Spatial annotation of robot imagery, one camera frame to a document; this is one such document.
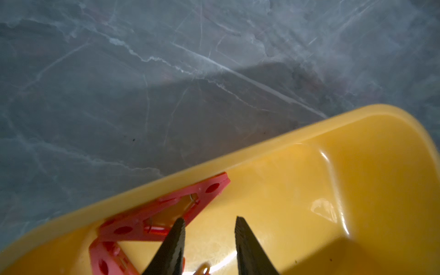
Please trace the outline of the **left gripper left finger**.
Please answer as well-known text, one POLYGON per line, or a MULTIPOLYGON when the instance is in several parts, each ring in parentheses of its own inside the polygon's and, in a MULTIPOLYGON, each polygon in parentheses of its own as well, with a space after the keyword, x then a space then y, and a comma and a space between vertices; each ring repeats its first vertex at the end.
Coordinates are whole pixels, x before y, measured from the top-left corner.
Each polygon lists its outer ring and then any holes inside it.
POLYGON ((178 218, 142 275, 181 275, 183 273, 185 221, 178 218))

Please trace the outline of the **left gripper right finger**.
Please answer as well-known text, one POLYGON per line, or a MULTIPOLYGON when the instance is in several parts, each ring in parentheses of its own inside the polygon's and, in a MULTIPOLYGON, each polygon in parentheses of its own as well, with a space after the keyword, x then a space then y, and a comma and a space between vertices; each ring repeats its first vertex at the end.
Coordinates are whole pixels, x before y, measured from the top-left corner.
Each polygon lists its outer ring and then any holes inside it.
POLYGON ((234 232, 239 275, 279 275, 243 217, 237 217, 234 232))

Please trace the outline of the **red boxed clothespin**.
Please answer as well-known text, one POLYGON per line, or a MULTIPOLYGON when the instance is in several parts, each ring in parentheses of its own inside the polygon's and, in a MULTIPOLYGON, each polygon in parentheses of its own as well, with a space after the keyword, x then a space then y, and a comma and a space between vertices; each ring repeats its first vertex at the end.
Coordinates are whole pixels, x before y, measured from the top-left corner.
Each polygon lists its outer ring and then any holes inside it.
POLYGON ((114 215, 97 229, 104 242, 163 241, 174 222, 188 225, 230 183, 227 173, 174 191, 142 206, 114 215))
POLYGON ((93 275, 139 275, 125 252, 116 242, 98 238, 89 246, 93 275))

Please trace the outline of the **yellow plastic storage box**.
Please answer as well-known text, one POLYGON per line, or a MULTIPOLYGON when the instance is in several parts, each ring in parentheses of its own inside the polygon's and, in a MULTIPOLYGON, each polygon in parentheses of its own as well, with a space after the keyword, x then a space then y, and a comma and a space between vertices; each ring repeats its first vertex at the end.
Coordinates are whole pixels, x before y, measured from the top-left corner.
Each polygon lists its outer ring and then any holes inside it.
MULTIPOLYGON (((283 275, 437 275, 440 155, 423 126, 371 105, 103 200, 1 253, 3 275, 92 275, 106 220, 218 174, 230 183, 188 225, 184 275, 235 275, 236 218, 283 275)), ((141 274, 162 241, 116 242, 141 274)))

